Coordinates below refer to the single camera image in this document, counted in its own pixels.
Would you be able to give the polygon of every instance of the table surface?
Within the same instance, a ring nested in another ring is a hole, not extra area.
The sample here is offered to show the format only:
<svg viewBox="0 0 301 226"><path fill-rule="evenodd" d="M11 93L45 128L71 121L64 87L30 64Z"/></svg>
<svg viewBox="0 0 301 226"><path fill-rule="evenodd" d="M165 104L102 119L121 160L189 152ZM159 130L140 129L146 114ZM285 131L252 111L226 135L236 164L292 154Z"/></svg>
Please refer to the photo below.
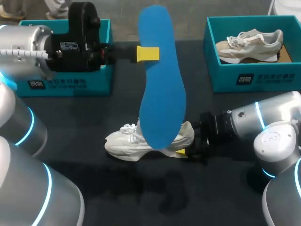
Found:
<svg viewBox="0 0 301 226"><path fill-rule="evenodd" d="M214 94L202 41L178 41L187 93L186 120L218 113L278 93ZM212 149L207 165L149 153L138 162L108 156L104 138L136 123L145 87L143 65L117 62L110 97L24 98L45 123L48 143L39 157L82 191L83 226L265 226L266 181L252 142Z"/></svg>

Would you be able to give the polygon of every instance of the cable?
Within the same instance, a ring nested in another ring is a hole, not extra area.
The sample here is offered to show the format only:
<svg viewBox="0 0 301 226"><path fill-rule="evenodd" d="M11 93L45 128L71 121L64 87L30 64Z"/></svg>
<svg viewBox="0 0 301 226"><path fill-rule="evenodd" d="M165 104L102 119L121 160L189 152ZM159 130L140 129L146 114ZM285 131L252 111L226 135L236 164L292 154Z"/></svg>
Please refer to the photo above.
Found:
<svg viewBox="0 0 301 226"><path fill-rule="evenodd" d="M272 0L270 6L269 6L269 12L268 12L268 16L271 15L271 12L272 12L272 9L273 9L273 6L274 6L274 3L275 3L275 0Z"/></svg>
<svg viewBox="0 0 301 226"><path fill-rule="evenodd" d="M19 50L19 49L0 49L0 56L8 57L32 57L49 60L46 51L33 51L33 50Z"/></svg>

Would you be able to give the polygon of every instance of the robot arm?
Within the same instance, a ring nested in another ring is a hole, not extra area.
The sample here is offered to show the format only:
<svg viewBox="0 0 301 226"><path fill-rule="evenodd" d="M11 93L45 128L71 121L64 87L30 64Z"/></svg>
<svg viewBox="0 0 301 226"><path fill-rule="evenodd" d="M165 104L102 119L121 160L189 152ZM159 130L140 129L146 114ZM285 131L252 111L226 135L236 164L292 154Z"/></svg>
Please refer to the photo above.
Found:
<svg viewBox="0 0 301 226"><path fill-rule="evenodd" d="M272 179L262 196L268 226L299 226L301 222L301 159Z"/></svg>
<svg viewBox="0 0 301 226"><path fill-rule="evenodd" d="M263 172L271 178L300 159L298 121L279 121L267 126L254 140Z"/></svg>
<svg viewBox="0 0 301 226"><path fill-rule="evenodd" d="M232 111L201 114L202 137L220 144L238 137L253 140L267 125L278 121L301 121L301 94L297 91L268 98Z"/></svg>
<svg viewBox="0 0 301 226"><path fill-rule="evenodd" d="M12 81L52 79L55 72L98 71L102 65L114 64L117 58L133 63L159 58L158 48L120 48L101 43L101 21L91 2L72 3L68 16L69 30L62 34L43 25L0 26L0 68L4 77Z"/></svg>

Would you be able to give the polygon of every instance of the sneaker sole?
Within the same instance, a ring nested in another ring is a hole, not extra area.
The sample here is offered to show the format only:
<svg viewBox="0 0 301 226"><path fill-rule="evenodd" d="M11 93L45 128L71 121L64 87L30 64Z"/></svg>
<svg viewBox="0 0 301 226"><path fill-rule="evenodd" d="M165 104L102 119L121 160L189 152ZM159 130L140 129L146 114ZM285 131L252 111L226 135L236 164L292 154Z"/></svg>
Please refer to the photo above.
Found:
<svg viewBox="0 0 301 226"><path fill-rule="evenodd" d="M245 56L242 58L234 58L234 59L233 58L225 58L225 57L220 56L220 59L222 61L225 61L230 64L239 64L243 59L246 59L246 58L253 58L253 59L256 59L259 61L263 61L263 62L277 62L278 61L277 54L274 54L274 55L252 54L252 55L248 55L248 56Z"/></svg>
<svg viewBox="0 0 301 226"><path fill-rule="evenodd" d="M49 12L45 14L45 17L47 18L47 20L66 20L66 19L68 19L67 17L54 17Z"/></svg>
<svg viewBox="0 0 301 226"><path fill-rule="evenodd" d="M1 18L2 21L5 21L5 22L15 22L15 23L19 23L20 21L26 19L26 17L13 18L13 17L6 17L6 16L3 16L3 15L0 15L0 18Z"/></svg>
<svg viewBox="0 0 301 226"><path fill-rule="evenodd" d="M144 62L146 87L140 125L154 149L168 147L178 135L186 112L186 92L175 49L173 22L165 7L150 6L139 15L142 47L159 47L160 60Z"/></svg>
<svg viewBox="0 0 301 226"><path fill-rule="evenodd" d="M135 155L131 155L131 156L120 156L120 155L115 155L112 154L110 152L107 151L108 154L110 154L111 156L123 160L123 161L138 161L140 160L145 154L149 153L149 152L153 152L153 151L157 151L157 152L161 152L162 154L164 154L167 157L171 157L171 158L187 158L186 155L183 154L179 154L176 151L170 151L167 149L163 149L163 150L150 150L147 152L143 152L143 153L137 153Z"/></svg>

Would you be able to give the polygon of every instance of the box label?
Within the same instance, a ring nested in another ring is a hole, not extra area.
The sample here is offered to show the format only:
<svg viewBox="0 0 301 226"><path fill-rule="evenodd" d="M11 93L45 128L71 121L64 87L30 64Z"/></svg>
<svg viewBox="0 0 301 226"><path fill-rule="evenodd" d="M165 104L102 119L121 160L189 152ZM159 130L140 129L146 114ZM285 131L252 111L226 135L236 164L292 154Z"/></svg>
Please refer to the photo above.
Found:
<svg viewBox="0 0 301 226"><path fill-rule="evenodd" d="M239 74L237 85L250 85L253 81L254 74Z"/></svg>
<svg viewBox="0 0 301 226"><path fill-rule="evenodd" d="M61 42L61 50L78 50L79 45L75 41Z"/></svg>
<svg viewBox="0 0 301 226"><path fill-rule="evenodd" d="M295 74L260 74L255 84L292 83L294 78Z"/></svg>
<svg viewBox="0 0 301 226"><path fill-rule="evenodd" d="M85 79L53 79L48 81L49 89L86 89Z"/></svg>
<svg viewBox="0 0 301 226"><path fill-rule="evenodd" d="M27 81L31 89L46 89L43 81Z"/></svg>

